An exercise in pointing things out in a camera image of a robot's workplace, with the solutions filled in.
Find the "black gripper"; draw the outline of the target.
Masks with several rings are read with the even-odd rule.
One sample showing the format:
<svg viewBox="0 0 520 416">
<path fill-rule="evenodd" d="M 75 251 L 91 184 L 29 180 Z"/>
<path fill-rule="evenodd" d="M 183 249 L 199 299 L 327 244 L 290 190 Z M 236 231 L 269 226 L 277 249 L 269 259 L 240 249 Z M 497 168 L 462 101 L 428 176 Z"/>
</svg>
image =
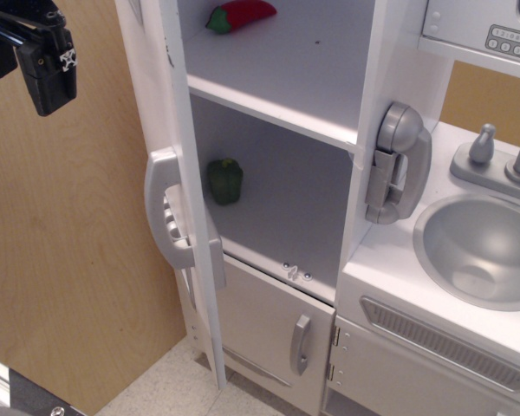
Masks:
<svg viewBox="0 0 520 416">
<path fill-rule="evenodd" d="M 65 16 L 53 1 L 0 1 L 0 39 L 0 79 L 18 62 L 40 116 L 77 96 L 75 46 Z M 22 45 L 16 55 L 9 43 Z"/>
</svg>

